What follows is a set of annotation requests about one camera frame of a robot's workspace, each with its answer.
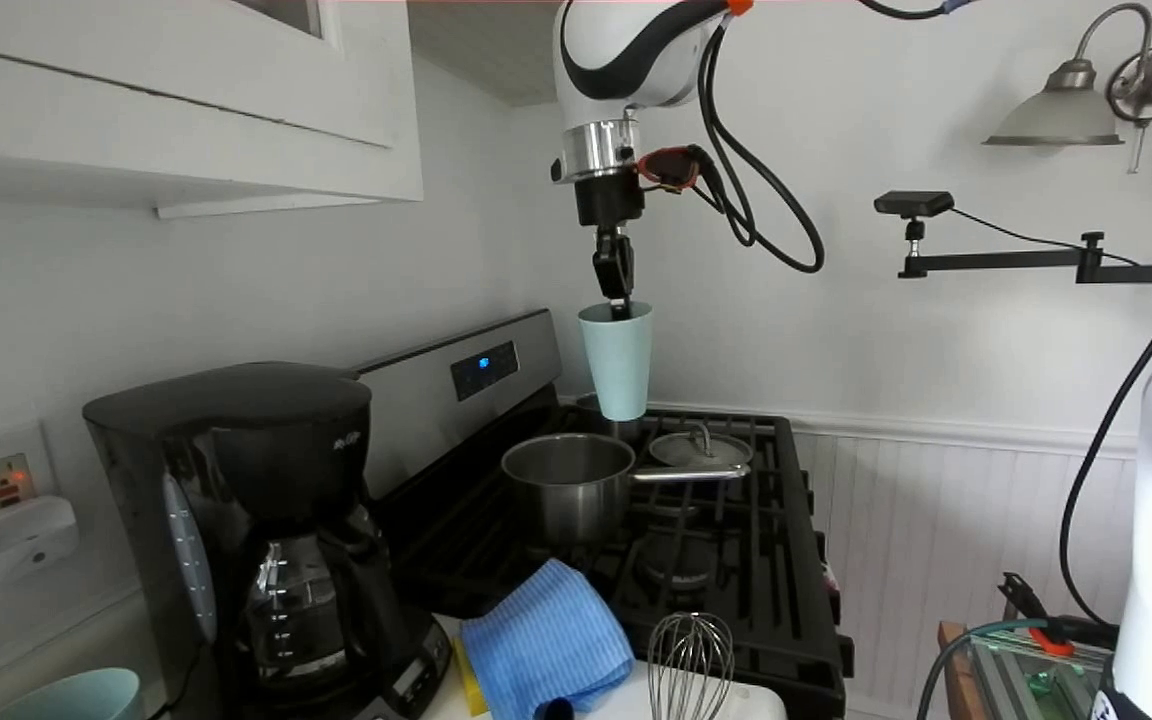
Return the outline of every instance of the stove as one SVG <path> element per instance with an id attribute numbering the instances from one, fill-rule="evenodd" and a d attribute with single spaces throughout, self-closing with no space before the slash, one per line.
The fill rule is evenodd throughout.
<path id="1" fill-rule="evenodd" d="M 400 591 L 444 615 L 480 615 L 546 555 L 581 570 L 645 658 L 677 609 L 721 612 L 734 680 L 781 691 L 786 717 L 845 717 L 852 639 L 824 577 L 810 490 L 781 417 L 648 411 L 654 438 L 708 433 L 748 449 L 748 482 L 634 486 L 614 538 L 550 549 L 516 513 L 498 456 L 540 433 L 609 433 L 593 406 L 561 406 L 550 315 L 530 311 L 427 352 L 365 367 L 371 389 L 367 505 Z"/>

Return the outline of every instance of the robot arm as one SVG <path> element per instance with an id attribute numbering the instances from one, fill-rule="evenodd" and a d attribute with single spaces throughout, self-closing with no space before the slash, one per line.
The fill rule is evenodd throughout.
<path id="1" fill-rule="evenodd" d="M 633 246 L 645 213 L 633 108 L 668 108 L 690 78 L 721 17 L 748 0 L 562 0 L 550 31 L 562 152 L 550 179 L 575 186 L 575 213 L 594 229 L 594 279 L 614 315 L 633 303 Z"/>

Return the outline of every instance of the wall sconce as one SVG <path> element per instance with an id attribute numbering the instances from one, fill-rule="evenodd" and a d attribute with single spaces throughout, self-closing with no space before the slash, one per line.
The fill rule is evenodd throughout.
<path id="1" fill-rule="evenodd" d="M 1089 39 L 1095 29 L 1121 13 L 1138 17 L 1138 53 L 1129 55 L 1095 93 L 1095 67 L 1089 61 Z M 1101 13 L 1070 61 L 1063 61 L 1038 95 L 1022 101 L 988 145 L 1121 145 L 1114 122 L 1134 129 L 1152 125 L 1152 13 L 1142 5 L 1114 5 Z"/>

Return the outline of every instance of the metal pot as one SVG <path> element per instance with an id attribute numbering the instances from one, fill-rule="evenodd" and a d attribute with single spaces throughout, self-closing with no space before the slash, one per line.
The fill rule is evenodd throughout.
<path id="1" fill-rule="evenodd" d="M 498 473 L 516 486 L 545 542 L 593 546 L 619 530 L 633 486 L 742 482 L 748 466 L 634 473 L 634 452 L 624 441 L 557 433 L 509 449 Z"/>

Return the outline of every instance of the whisk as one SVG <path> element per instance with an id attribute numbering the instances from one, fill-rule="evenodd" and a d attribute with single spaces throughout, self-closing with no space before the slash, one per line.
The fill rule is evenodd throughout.
<path id="1" fill-rule="evenodd" d="M 670 612 L 648 639 L 650 720 L 715 720 L 734 672 L 732 628 L 711 612 Z"/>

